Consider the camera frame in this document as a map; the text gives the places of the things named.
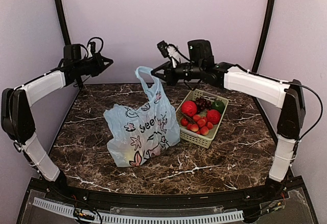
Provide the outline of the light blue printed plastic bag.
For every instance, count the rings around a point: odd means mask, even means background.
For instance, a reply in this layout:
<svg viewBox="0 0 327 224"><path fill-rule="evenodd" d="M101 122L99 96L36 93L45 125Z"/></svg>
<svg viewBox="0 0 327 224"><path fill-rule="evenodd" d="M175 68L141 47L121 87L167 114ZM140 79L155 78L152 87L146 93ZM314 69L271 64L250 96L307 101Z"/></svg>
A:
<svg viewBox="0 0 327 224"><path fill-rule="evenodd" d="M150 75L151 68L139 66L135 75L141 82L148 101L137 109L115 104L110 110L104 111L104 118L113 138L107 143L107 149L115 164L118 144L127 141L133 135L149 135L159 131L166 135L170 147L180 142L180 126L177 122L175 108L170 104L159 78L153 77L153 85L148 86L141 77Z"/></svg>

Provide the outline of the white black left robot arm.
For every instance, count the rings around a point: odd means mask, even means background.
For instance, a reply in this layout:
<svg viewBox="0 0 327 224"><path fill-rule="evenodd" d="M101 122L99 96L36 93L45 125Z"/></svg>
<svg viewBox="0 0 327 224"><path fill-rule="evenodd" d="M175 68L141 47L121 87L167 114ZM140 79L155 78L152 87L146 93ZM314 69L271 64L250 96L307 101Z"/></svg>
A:
<svg viewBox="0 0 327 224"><path fill-rule="evenodd" d="M112 59L94 53L90 58L56 67L26 84L2 92L3 131L13 141L15 149L24 154L30 166L38 170L46 181L55 183L52 193L60 201L68 201L72 190L66 186L64 172L51 160L38 139L31 107L52 92L71 85L77 78L96 77L112 64Z"/></svg>

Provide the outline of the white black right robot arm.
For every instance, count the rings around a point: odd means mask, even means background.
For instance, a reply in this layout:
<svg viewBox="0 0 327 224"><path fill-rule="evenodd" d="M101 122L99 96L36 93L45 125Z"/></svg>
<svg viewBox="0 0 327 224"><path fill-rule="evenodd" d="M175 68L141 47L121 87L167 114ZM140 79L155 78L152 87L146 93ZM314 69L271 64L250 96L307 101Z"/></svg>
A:
<svg viewBox="0 0 327 224"><path fill-rule="evenodd" d="M155 160L146 177L150 194L213 193L263 186L277 145L279 109L248 95L201 88L229 99L229 105L209 149L186 141Z"/></svg>

